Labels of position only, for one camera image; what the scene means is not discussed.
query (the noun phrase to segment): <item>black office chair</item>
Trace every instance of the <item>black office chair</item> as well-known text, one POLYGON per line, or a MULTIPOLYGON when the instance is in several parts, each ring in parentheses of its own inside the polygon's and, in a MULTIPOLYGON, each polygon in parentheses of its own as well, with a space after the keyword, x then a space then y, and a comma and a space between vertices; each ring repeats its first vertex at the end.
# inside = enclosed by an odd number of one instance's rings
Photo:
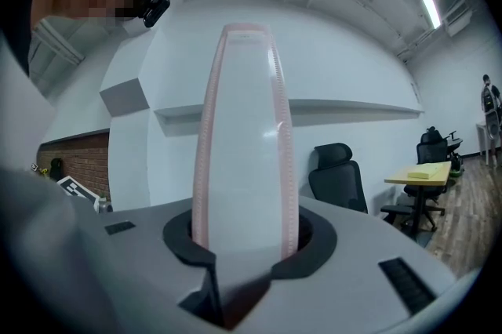
MULTIPOLYGON (((450 175, 454 177, 459 177, 464 172, 464 161, 462 157, 455 152, 456 149, 460 147, 463 140, 459 137, 455 138, 456 130, 451 132, 447 137, 442 137, 438 130, 434 126, 431 126, 427 129, 427 132, 422 135, 420 138, 421 143, 437 143, 441 140, 448 141, 448 149, 446 151, 446 161, 452 162, 452 168, 450 175)), ((449 180, 448 186, 451 187, 456 183, 455 180, 449 180)))
MULTIPOLYGON (((314 197, 331 205, 367 213, 361 172, 358 163, 351 160, 351 148, 344 143, 334 143, 317 146, 315 150, 319 155, 318 168, 308 175, 314 197)), ((399 205, 384 206, 381 211, 393 216, 412 213, 410 207, 399 205)))
MULTIPOLYGON (((418 164, 425 164, 428 162, 445 162, 448 151, 448 141, 446 139, 441 139, 435 143, 420 143, 417 145, 417 157, 418 164)), ((432 199, 437 201, 438 197, 445 193, 447 186, 444 187, 425 187, 424 197, 425 201, 432 199)), ((406 185, 404 189, 410 197, 415 198, 418 195, 418 187, 413 185, 406 185)), ((435 207, 425 205, 424 215, 427 217, 429 222, 432 224, 432 230, 436 231, 437 227, 434 220, 431 217, 430 212, 440 212, 442 216, 445 215, 445 209, 443 207, 435 207)))

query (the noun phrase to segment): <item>ceiling light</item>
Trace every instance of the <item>ceiling light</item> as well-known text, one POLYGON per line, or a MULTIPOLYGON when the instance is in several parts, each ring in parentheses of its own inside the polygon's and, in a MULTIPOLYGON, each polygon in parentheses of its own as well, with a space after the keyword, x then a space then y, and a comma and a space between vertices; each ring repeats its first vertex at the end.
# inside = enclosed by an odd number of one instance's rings
POLYGON ((441 20, 439 19, 438 10, 436 9, 434 1, 432 0, 422 0, 422 1, 424 1, 425 7, 429 12, 429 17, 431 18, 432 26, 434 26, 434 29, 437 29, 439 26, 441 26, 441 20))

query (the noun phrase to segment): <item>desk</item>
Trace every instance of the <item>desk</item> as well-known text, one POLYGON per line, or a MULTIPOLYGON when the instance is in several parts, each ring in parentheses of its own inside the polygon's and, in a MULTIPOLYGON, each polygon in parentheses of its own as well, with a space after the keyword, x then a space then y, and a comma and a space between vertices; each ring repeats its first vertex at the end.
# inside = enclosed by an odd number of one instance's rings
POLYGON ((436 172, 431 178, 410 178, 408 172, 410 169, 417 167, 411 165, 403 168, 390 178, 384 180, 386 183, 397 183, 401 185, 413 185, 418 187, 417 197, 415 198, 415 214, 413 215, 413 225, 409 232, 409 236, 422 247, 425 247, 431 239, 432 233, 429 231, 420 231, 420 218, 425 206, 424 187, 444 187, 448 183, 449 171, 452 168, 451 162, 439 162, 442 165, 441 169, 436 172))
MULTIPOLYGON (((488 150, 490 138, 488 136, 488 129, 486 128, 486 122, 480 122, 476 124, 476 128, 478 129, 478 134, 481 133, 481 137, 483 138, 483 142, 485 143, 486 165, 488 165, 488 150)), ((483 155, 481 140, 479 141, 479 155, 483 155)))

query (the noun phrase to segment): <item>brick wall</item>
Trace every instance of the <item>brick wall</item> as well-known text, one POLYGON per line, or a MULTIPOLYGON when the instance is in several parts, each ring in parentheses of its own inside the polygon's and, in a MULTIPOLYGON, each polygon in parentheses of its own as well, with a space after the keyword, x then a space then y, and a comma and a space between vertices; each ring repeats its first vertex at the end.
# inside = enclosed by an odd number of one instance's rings
POLYGON ((50 170, 53 158, 63 159, 63 175, 72 176, 95 194, 110 199, 108 186, 109 133, 43 144, 38 149, 37 164, 50 170))

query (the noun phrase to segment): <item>black slot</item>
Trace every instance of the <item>black slot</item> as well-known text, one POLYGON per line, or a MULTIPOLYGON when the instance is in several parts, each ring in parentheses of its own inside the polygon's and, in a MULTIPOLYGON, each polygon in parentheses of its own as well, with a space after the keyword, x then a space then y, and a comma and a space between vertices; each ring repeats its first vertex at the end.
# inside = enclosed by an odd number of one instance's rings
POLYGON ((420 312, 435 297, 413 270, 401 259, 378 263, 411 315, 420 312))
POLYGON ((130 221, 122 221, 121 223, 116 223, 112 225, 107 225, 104 229, 107 230, 108 235, 118 234, 119 232, 130 230, 136 225, 130 221))

